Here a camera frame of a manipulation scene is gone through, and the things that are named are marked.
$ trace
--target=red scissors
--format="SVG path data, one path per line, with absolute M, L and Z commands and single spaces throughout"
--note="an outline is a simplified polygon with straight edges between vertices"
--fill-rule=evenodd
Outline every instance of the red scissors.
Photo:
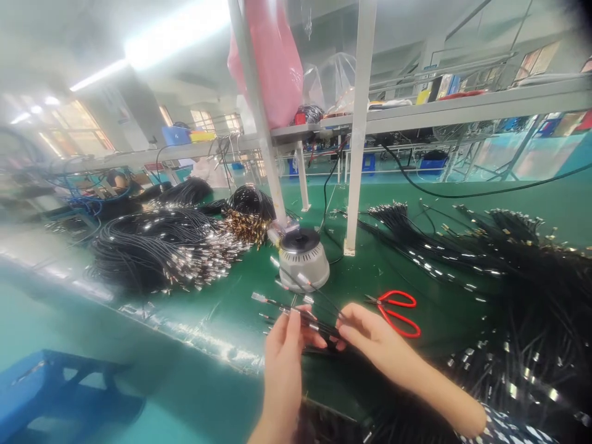
M 401 302 L 401 301 L 397 301 L 397 300 L 392 300 L 392 299 L 388 299 L 389 296 L 392 295 L 401 295 L 406 297 L 410 302 Z M 398 290 L 391 290 L 389 292 L 386 292 L 385 294 L 383 294 L 382 296 L 380 296 L 378 299 L 373 298 L 371 296 L 365 295 L 368 300 L 366 301 L 366 303 L 369 304 L 373 304 L 378 306 L 378 309 L 380 310 L 380 312 L 382 313 L 382 316 L 384 316 L 384 318 L 387 320 L 387 322 L 389 323 L 389 325 L 391 327 L 393 327 L 401 336 L 405 336 L 407 338 L 418 338 L 421 336 L 421 330 L 419 328 L 419 326 L 413 322 L 410 319 L 407 319 L 406 317 L 394 312 L 394 311 L 390 311 L 387 310 L 385 308 L 385 304 L 389 303 L 392 305 L 398 305 L 398 306 L 403 306 L 403 307 L 415 307 L 417 306 L 417 301 L 415 301 L 415 298 L 413 296 L 411 296 L 410 294 L 407 294 L 405 292 L 402 291 L 398 291 Z M 406 324 L 409 324 L 411 327 L 413 327 L 413 329 L 415 330 L 414 333 L 407 333 L 405 331 L 402 331 L 399 327 L 397 327 L 396 325 L 394 325 L 393 321 L 390 320 L 389 315 L 403 321 Z

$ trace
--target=ceiling light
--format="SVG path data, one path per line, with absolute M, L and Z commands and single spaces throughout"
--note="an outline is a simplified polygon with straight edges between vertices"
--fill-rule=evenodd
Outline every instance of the ceiling light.
M 228 2 L 201 0 L 180 9 L 125 43 L 125 57 L 137 70 L 213 35 L 230 22 Z
M 96 81 L 101 80 L 117 71 L 120 71 L 128 66 L 128 61 L 121 59 L 116 61 L 115 63 L 110 64 L 108 67 L 103 68 L 101 71 L 96 72 L 95 74 L 91 75 L 90 77 L 85 78 L 83 81 L 78 82 L 76 85 L 72 86 L 70 90 L 75 93 L 80 89 L 83 89 L 89 86 L 91 83 L 95 83 Z
M 45 98 L 45 104 L 46 105 L 59 105 L 60 101 L 58 99 L 56 99 L 55 97 L 49 96 Z
M 23 120 L 27 120 L 29 117 L 31 117 L 29 113 L 22 113 L 21 115 L 17 116 L 10 124 L 16 125 L 17 123 L 20 123 Z

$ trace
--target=metal shelf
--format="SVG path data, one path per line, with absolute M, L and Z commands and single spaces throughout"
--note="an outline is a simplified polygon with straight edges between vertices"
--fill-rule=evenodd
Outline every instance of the metal shelf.
M 581 78 L 546 85 L 491 92 L 481 96 L 368 113 L 367 134 L 454 125 L 551 112 L 592 108 L 592 82 Z M 353 116 L 323 119 L 322 128 L 351 125 Z
M 271 140 L 275 146 L 299 142 L 310 137 L 314 132 L 320 131 L 320 129 L 321 126 L 319 124 L 309 123 L 305 125 L 276 128 L 270 131 Z M 233 138 L 233 143 L 235 149 L 238 149 L 240 153 L 259 149 L 259 140 L 256 134 L 239 136 L 236 140 Z M 210 152 L 210 146 L 212 146 L 211 141 L 171 146 L 161 151 L 158 156 L 158 161 L 163 162 L 165 160 L 202 157 L 208 155 Z M 111 168 L 120 167 L 141 167 L 148 163 L 155 163 L 158 152 L 159 150 L 146 150 L 117 153 L 109 157 L 83 160 L 81 162 L 71 162 L 66 159 L 59 162 L 48 163 L 45 165 L 45 168 L 51 174 L 63 175 L 96 170 L 109 170 Z

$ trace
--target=person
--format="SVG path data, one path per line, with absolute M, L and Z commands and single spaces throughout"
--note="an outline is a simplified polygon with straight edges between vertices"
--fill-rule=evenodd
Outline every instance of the person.
M 128 187 L 131 187 L 129 190 L 130 194 L 135 194 L 142 189 L 142 187 L 135 180 L 128 180 L 126 175 L 118 170 L 110 170 L 107 173 L 105 179 L 117 194 L 126 192 Z
M 298 307 L 311 311 L 310 305 Z M 545 444 L 551 437 L 508 415 L 479 403 L 446 376 L 425 362 L 378 314 L 351 303 L 342 313 L 347 325 L 337 321 L 337 349 L 356 347 L 394 384 L 425 400 L 454 429 L 463 443 Z M 249 444 L 285 444 L 297 427 L 302 399 L 301 355 L 304 345 L 325 348 L 316 332 L 300 325 L 300 313 L 280 316 L 265 345 L 263 411 Z

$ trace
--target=workbench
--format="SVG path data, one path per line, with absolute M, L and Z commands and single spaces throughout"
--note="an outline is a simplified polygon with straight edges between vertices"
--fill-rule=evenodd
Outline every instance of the workbench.
M 541 234 L 557 226 L 559 241 L 585 247 L 592 244 L 586 222 L 591 213 L 591 207 L 586 204 L 592 191 L 590 178 L 591 175 L 586 171 L 524 191 L 462 200 L 436 200 L 408 184 L 365 184 L 361 188 L 360 209 L 365 211 L 370 206 L 387 204 L 395 199 L 407 202 L 409 216 L 414 218 L 421 212 L 419 199 L 422 198 L 425 204 L 462 219 L 452 208 L 453 204 L 464 203 L 475 211 L 508 208 L 544 218 L 547 223 L 543 225 Z M 422 186 L 442 194 L 468 194 L 516 185 L 506 182 Z M 312 206 L 307 213 L 299 211 L 302 203 L 298 186 L 284 186 L 282 192 L 286 207 L 302 215 L 302 225 L 320 224 L 323 215 L 322 186 L 310 187 Z M 228 190 L 217 191 L 213 198 L 226 195 Z M 345 234 L 346 220 L 334 210 L 345 210 L 347 197 L 347 185 L 331 184 L 327 187 L 330 202 L 326 226 L 340 241 Z M 442 223 L 455 227 L 454 222 L 434 212 L 430 216 L 437 227 Z M 362 217 L 368 222 L 373 221 L 368 216 Z M 421 229 L 431 232 L 431 225 L 424 215 L 415 219 L 415 222 Z M 228 277 L 214 282 L 201 292 L 176 290 L 171 295 L 157 293 L 131 298 L 130 295 L 117 294 L 102 284 L 89 282 L 84 276 L 84 269 L 92 262 L 91 254 L 80 246 L 66 249 L 67 238 L 46 232 L 42 226 L 23 228 L 7 237 L 8 233 L 4 231 L 2 235 L 0 257 L 3 265 L 15 270 L 14 276 L 21 280 L 21 284 L 23 276 L 27 279 L 36 276 L 35 280 L 39 280 L 52 297 L 91 299 L 172 339 L 184 342 L 188 347 L 195 348 L 196 353 L 205 353 L 214 360 L 232 366 L 237 372 L 253 377 L 263 374 L 265 336 L 262 332 L 267 330 L 258 313 L 275 315 L 277 310 L 253 301 L 252 292 L 284 303 L 291 303 L 294 296 L 274 283 L 277 269 L 269 257 L 277 257 L 278 253 L 270 246 L 263 246 L 259 251 L 252 247 L 242 257 L 242 261 L 233 264 Z M 324 235 L 321 239 L 329 261 L 342 253 L 342 249 Z M 438 284 L 414 263 L 379 245 L 370 234 L 360 229 L 358 239 L 356 256 L 345 257 L 332 265 L 329 281 L 323 287 L 323 291 L 332 297 L 337 306 L 361 302 L 364 294 L 376 297 L 386 290 L 403 290 L 417 299 L 417 308 L 401 308 L 400 313 L 421 327 L 421 338 L 410 340 L 421 354 L 428 357 L 444 356 L 475 344 L 492 314 L 489 304 L 475 300 L 474 294 Z M 31 272 L 31 267 L 39 263 L 46 265 L 37 266 Z M 352 397 L 352 390 L 365 384 L 374 384 L 374 388 L 362 390 L 368 398 L 372 398 L 376 394 L 375 390 L 379 390 L 380 380 L 358 374 L 355 379 L 357 382 L 352 382 L 351 376 L 344 374 L 340 365 L 343 365 L 340 361 L 330 361 L 322 356 L 305 357 L 305 396 L 311 402 L 362 421 L 369 413 L 368 406 L 360 403 L 360 398 Z M 201 371 L 195 370 L 196 377 Z

